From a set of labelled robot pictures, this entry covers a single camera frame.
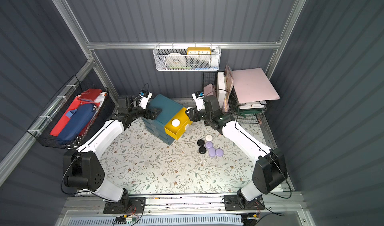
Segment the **teal drawer cabinet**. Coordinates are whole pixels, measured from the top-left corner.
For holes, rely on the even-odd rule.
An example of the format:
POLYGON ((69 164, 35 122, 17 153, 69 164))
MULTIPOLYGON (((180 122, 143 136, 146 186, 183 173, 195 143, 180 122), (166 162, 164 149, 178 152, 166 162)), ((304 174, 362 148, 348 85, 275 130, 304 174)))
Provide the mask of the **teal drawer cabinet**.
POLYGON ((155 120, 142 118, 147 130, 167 145, 171 145, 175 139, 166 133, 165 126, 183 106, 162 94, 158 94, 150 101, 150 107, 159 108, 161 112, 155 120))

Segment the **yellow top drawer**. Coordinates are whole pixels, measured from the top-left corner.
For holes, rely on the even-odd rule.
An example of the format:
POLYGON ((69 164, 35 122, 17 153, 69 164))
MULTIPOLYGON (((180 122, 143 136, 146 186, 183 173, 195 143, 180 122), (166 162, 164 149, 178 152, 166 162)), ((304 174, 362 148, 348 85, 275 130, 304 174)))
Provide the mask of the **yellow top drawer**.
POLYGON ((178 140, 192 124, 186 114, 187 108, 182 108, 166 125, 165 132, 173 139, 178 140))

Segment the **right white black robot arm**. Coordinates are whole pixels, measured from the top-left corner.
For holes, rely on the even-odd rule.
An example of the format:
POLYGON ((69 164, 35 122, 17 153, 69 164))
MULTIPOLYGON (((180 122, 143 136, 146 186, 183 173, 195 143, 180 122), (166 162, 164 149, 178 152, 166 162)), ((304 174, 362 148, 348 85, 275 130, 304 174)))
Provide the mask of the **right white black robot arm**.
POLYGON ((231 140, 254 165, 252 180, 238 192, 238 201, 247 204, 261 195, 269 194, 288 179, 285 156, 279 149, 271 149, 256 140, 228 113, 223 113, 216 96, 203 92, 192 94, 196 106, 186 115, 192 122, 204 121, 222 136, 231 140))

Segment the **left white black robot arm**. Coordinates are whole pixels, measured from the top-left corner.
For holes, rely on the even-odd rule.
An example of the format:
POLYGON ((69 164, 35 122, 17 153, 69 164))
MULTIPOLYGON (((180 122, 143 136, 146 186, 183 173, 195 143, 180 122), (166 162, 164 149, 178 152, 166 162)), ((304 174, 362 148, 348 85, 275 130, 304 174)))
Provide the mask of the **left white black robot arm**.
POLYGON ((75 188, 80 193, 89 192, 105 201, 117 203, 123 198, 124 189, 112 183, 100 163, 101 156, 117 136, 138 118, 156 119, 162 111, 151 107, 152 93, 139 93, 132 105, 127 97, 120 97, 118 105, 102 128, 75 151, 64 154, 64 175, 61 188, 75 188))

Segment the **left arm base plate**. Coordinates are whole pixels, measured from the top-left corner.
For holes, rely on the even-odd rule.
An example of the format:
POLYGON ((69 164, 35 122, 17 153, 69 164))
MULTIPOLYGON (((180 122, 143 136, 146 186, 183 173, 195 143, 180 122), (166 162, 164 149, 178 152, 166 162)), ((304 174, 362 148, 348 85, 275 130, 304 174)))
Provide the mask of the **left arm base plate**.
POLYGON ((122 198, 117 203, 106 202, 103 214, 141 214, 146 206, 145 197, 122 198))

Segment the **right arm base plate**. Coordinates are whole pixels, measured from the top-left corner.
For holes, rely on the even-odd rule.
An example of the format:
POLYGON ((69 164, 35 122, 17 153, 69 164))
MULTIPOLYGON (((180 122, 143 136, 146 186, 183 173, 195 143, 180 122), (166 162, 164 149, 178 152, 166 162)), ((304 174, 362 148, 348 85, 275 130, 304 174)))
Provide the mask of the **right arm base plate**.
POLYGON ((258 196, 252 201, 247 201, 240 196, 224 195, 222 204, 224 204, 226 211, 262 211, 265 209, 262 196, 258 196))

